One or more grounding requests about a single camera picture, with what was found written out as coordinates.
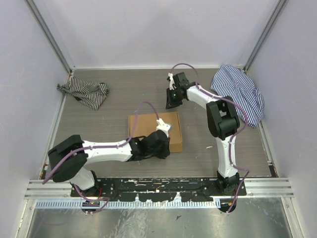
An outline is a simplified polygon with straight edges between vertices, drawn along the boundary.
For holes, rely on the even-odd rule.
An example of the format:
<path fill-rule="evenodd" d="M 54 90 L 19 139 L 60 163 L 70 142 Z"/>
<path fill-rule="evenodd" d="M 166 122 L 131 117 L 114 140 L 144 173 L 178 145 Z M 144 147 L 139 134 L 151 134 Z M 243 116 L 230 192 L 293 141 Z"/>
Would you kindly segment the brown cardboard box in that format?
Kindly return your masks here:
<path fill-rule="evenodd" d="M 163 120 L 165 124 L 170 125 L 170 129 L 168 130 L 169 137 L 169 151 L 170 153 L 180 153 L 183 152 L 183 139 L 179 121 L 179 115 L 177 112 L 169 112 L 169 113 L 158 113 L 160 119 Z M 147 146 L 150 145 L 152 149 L 152 145 L 154 144 L 155 137 L 150 137 L 150 141 L 148 142 L 148 137 L 151 133 L 155 132 L 157 129 L 157 115 L 156 114 L 143 114 L 138 115 L 136 128 L 133 133 L 133 138 L 138 137 L 140 142 L 140 147 L 145 152 Z"/>

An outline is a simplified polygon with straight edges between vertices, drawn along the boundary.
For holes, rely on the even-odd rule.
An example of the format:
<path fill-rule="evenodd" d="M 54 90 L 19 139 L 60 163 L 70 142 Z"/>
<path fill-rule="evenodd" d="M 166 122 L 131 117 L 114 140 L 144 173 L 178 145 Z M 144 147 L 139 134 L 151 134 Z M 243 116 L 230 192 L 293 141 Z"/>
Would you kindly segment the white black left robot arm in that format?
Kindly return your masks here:
<path fill-rule="evenodd" d="M 73 135 L 48 152 L 51 172 L 45 181 L 69 181 L 84 196 L 93 197 L 101 186 L 96 173 L 84 168 L 85 165 L 108 161 L 135 162 L 152 157 L 165 159 L 170 155 L 169 142 L 170 138 L 162 130 L 111 143 L 84 141 L 80 135 Z"/>

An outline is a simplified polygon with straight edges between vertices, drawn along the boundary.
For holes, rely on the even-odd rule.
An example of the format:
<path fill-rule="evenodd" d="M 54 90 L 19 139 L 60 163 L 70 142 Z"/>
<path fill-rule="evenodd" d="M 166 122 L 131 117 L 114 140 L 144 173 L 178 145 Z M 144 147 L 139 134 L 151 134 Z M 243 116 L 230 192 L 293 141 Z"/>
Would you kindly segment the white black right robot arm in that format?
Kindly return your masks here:
<path fill-rule="evenodd" d="M 194 102 L 207 113 L 208 129 L 216 139 L 218 169 L 216 186 L 222 195 L 230 195 L 240 182 L 235 167 L 235 137 L 240 121 L 230 97 L 222 98 L 206 91 L 196 82 L 189 82 L 185 73 L 168 74 L 169 87 L 166 90 L 166 109 L 182 105 L 182 101 Z"/>

